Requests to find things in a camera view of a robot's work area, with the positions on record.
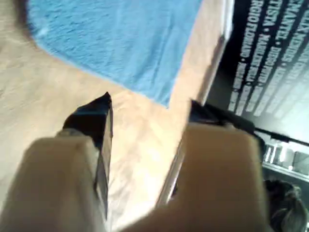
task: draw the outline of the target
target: towel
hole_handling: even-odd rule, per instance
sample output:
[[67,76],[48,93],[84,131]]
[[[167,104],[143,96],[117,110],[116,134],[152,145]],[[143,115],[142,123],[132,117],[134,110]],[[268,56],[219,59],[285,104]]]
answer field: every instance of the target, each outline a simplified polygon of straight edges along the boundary
[[168,106],[201,0],[28,0],[51,55]]

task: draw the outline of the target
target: black poster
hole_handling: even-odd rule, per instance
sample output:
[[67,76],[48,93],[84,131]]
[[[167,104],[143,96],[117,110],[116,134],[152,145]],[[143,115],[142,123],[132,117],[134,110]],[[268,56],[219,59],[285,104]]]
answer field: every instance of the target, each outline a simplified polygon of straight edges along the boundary
[[236,0],[207,102],[309,142],[309,0]]

